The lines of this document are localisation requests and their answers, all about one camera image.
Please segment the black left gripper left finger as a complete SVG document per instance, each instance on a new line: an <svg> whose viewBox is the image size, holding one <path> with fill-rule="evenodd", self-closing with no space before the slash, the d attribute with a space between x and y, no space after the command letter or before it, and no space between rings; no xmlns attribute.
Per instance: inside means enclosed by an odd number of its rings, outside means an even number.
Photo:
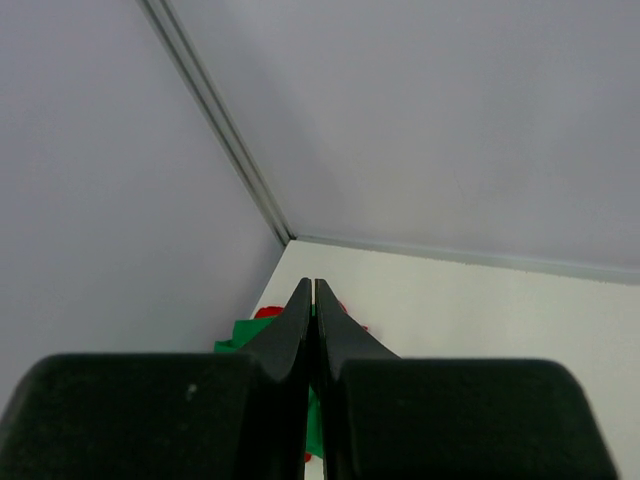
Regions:
<svg viewBox="0 0 640 480"><path fill-rule="evenodd" d="M1 420L5 479L300 479L311 282L232 353L57 354Z"/></svg>

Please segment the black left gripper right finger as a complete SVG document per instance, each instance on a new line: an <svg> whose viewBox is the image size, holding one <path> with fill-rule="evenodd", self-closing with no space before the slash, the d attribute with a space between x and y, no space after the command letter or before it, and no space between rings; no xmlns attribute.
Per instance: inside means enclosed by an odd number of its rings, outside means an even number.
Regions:
<svg viewBox="0 0 640 480"><path fill-rule="evenodd" d="M315 283L328 479L614 479L575 377L541 359L403 359Z"/></svg>

